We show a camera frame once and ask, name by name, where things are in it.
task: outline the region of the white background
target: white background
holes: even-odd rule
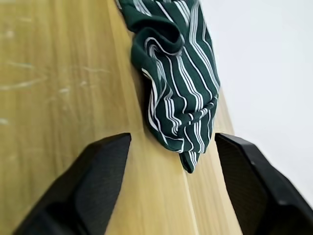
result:
[[[236,136],[313,206],[313,1],[202,0]]]

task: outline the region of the wooden board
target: wooden board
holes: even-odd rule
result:
[[[142,117],[144,84],[114,0],[0,0],[0,234],[90,142],[131,132],[107,235],[235,235],[215,143],[194,174]],[[223,95],[216,131],[232,133]]]

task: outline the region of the black plastic part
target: black plastic part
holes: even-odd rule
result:
[[[229,198],[244,235],[313,235],[313,211],[252,143],[217,133]]]
[[[131,135],[88,145],[51,185],[15,235],[103,235],[123,180]]]

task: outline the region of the scratch mark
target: scratch mark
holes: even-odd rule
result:
[[[87,82],[86,81],[82,81],[81,83],[80,83],[80,86],[82,87],[82,86],[85,86],[85,85],[87,85]]]
[[[29,87],[32,86],[36,83],[40,83],[43,81],[46,81],[47,78],[43,78],[43,79],[35,79],[29,82],[21,82],[18,84],[14,84],[14,85],[5,85],[5,86],[0,86],[0,91],[9,91],[9,90],[13,90],[13,89],[19,89],[19,88],[24,88],[24,87]]]
[[[110,71],[104,70],[104,69],[92,69],[88,67],[82,67],[82,69],[88,71],[88,72],[107,72],[109,73]]]
[[[30,63],[16,63],[16,62],[7,62],[8,65],[16,66],[16,67],[22,67],[26,69],[33,69],[34,66],[32,66]]]
[[[59,93],[68,93],[69,92],[69,88],[62,88],[59,90]]]
[[[8,125],[8,124],[9,124],[8,119],[0,118],[0,125]]]
[[[0,38],[13,38],[14,32],[12,30],[8,30],[5,33],[0,34]]]
[[[20,17],[19,20],[26,23],[32,22],[32,19],[28,17]]]

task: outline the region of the green striped fabric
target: green striped fabric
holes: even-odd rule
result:
[[[147,123],[192,173],[211,140],[220,81],[198,0],[117,0],[132,63],[152,82]]]

